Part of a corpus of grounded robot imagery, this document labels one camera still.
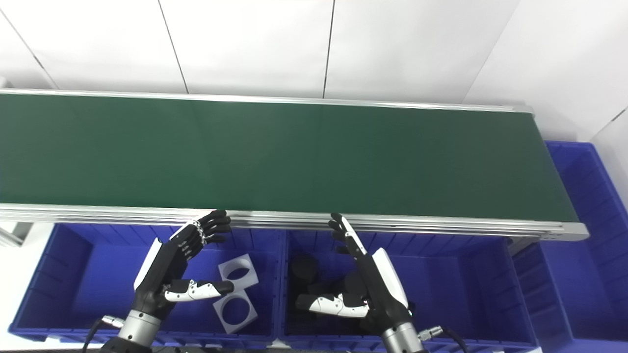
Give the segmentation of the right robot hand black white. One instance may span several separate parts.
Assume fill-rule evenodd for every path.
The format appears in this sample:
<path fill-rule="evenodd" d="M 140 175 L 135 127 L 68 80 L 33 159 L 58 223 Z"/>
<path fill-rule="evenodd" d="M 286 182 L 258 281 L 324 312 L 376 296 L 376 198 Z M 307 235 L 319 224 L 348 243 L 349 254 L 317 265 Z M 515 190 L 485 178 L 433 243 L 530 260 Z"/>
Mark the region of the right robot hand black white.
<path fill-rule="evenodd" d="M 296 308 L 318 314 L 352 319 L 365 319 L 375 335 L 412 322 L 405 291 L 390 257 L 384 249 L 369 253 L 350 222 L 341 214 L 330 214 L 328 226 L 332 236 L 343 243 L 340 252 L 350 255 L 364 294 L 340 293 L 301 294 Z"/>

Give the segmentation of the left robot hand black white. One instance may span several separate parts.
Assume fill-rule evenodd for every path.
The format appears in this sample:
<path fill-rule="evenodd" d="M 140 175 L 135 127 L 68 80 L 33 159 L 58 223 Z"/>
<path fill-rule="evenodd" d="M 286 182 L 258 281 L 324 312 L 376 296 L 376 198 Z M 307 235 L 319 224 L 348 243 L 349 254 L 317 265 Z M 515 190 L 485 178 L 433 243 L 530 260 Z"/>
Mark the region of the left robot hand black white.
<path fill-rule="evenodd" d="M 231 231 L 226 210 L 198 215 L 179 228 L 166 243 L 155 239 L 135 279 L 131 310 L 139 317 L 164 320 L 176 303 L 213 299 L 234 292 L 229 280 L 184 279 L 188 262 L 207 244 L 223 243 Z"/>

